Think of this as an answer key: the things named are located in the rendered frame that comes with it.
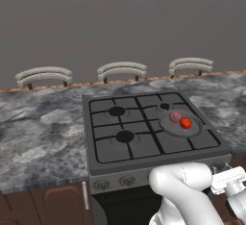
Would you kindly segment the grey bar stool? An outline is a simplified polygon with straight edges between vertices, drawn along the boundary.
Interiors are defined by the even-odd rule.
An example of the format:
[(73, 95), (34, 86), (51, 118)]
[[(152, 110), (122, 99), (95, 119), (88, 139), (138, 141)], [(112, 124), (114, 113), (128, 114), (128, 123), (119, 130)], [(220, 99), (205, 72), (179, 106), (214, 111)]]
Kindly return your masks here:
[(213, 61), (211, 60), (203, 58), (179, 58), (169, 64), (168, 74), (173, 78), (176, 71), (195, 69), (198, 71), (198, 75), (201, 76), (203, 72), (211, 72), (212, 68)]
[(129, 74), (134, 75), (135, 79), (147, 76), (147, 66), (138, 62), (111, 62), (97, 69), (97, 78), (106, 84), (108, 78), (113, 75)]
[(22, 71), (15, 75), (15, 80), (19, 88), (33, 88), (33, 83), (44, 80), (63, 81), (63, 85), (67, 87), (73, 82), (73, 72), (69, 69), (56, 66), (42, 66)]

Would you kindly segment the black oven door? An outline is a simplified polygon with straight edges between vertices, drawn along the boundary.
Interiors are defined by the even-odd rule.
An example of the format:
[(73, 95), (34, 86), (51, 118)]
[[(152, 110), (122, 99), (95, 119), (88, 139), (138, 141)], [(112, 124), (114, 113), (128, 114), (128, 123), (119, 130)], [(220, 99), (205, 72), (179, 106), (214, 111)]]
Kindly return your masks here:
[(148, 187), (91, 196), (94, 225), (149, 225), (161, 197)]

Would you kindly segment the grey gas stove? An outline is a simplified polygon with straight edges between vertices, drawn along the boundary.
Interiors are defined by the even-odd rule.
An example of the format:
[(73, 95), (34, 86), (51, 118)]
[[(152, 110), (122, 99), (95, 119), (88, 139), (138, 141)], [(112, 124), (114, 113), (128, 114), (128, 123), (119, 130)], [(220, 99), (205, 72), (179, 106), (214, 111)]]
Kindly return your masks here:
[[(91, 196), (151, 189), (148, 176), (157, 166), (185, 162), (213, 165), (231, 160), (231, 147), (216, 130), (182, 138), (170, 136), (160, 127), (160, 114), (174, 110), (194, 113), (204, 124), (208, 122), (177, 90), (84, 98), (83, 102)], [(135, 178), (131, 187), (119, 184), (127, 175)], [(109, 181), (110, 187), (95, 189), (99, 180)]]

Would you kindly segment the red tomato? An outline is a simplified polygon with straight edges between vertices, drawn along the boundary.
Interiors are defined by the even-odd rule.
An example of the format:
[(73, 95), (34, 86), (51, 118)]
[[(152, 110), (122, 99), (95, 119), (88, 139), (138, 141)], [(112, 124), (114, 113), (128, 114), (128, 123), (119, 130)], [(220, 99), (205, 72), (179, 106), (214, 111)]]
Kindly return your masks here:
[(192, 121), (189, 117), (182, 117), (180, 120), (180, 125), (184, 129), (188, 129), (192, 126)]

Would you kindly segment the brown cabinet door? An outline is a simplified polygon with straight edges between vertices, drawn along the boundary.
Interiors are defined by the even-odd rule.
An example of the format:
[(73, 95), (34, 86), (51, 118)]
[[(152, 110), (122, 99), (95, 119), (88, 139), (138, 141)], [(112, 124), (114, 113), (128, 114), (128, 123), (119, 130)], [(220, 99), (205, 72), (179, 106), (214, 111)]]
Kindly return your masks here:
[(82, 183), (31, 190), (41, 225), (94, 225), (88, 182), (86, 185), (88, 211)]
[(230, 166), (241, 166), (246, 171), (246, 155), (245, 156), (233, 156), (230, 162)]
[(0, 194), (0, 220), (33, 213), (35, 210), (29, 191)]

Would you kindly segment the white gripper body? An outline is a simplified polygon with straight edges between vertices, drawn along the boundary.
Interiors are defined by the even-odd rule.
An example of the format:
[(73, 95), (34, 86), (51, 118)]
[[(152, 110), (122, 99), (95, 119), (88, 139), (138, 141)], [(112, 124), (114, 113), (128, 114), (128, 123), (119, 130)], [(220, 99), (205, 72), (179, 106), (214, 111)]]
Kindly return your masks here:
[(231, 168), (229, 170), (214, 174), (212, 176), (212, 182), (210, 189), (213, 194), (219, 195), (225, 192), (225, 189), (230, 184), (239, 184), (239, 186), (244, 189), (242, 185), (246, 181), (246, 172), (243, 167), (238, 166)]

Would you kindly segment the grey stove knob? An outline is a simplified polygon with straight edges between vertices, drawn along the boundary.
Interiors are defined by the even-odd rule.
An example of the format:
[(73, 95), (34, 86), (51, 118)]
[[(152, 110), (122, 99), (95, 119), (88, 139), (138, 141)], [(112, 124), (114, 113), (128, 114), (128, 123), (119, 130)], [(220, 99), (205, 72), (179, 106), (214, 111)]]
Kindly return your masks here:
[(96, 181), (93, 186), (97, 190), (106, 190), (110, 187), (110, 182), (107, 180), (99, 180)]
[(223, 171), (228, 170), (230, 167), (226, 162), (216, 162), (213, 166), (212, 166), (212, 170), (214, 173), (220, 173)]
[(121, 186), (131, 187), (135, 183), (135, 178), (133, 176), (127, 175), (119, 180)]

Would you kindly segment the pink onion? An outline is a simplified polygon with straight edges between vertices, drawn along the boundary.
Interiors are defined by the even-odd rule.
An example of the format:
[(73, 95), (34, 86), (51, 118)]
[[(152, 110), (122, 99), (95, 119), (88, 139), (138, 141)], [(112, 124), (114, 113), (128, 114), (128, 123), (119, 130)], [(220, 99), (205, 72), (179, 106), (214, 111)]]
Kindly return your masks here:
[(174, 110), (169, 114), (169, 119), (174, 123), (179, 123), (182, 117), (182, 114), (177, 110)]

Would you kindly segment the grey frying pan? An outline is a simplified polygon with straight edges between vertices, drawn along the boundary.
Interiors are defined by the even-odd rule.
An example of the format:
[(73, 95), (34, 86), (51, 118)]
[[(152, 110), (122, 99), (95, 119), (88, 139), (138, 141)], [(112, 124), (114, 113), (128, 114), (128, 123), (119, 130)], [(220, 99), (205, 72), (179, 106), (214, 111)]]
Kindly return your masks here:
[(174, 123), (169, 119), (170, 113), (172, 113), (172, 111), (166, 111), (160, 114), (159, 125), (168, 135), (176, 138), (194, 138), (200, 135), (204, 130), (221, 130), (227, 132), (233, 132), (235, 130), (234, 126), (215, 127), (210, 125), (208, 122), (204, 124), (203, 121), (194, 113), (181, 110), (181, 114), (189, 117), (192, 122), (189, 129), (184, 129), (180, 124)]

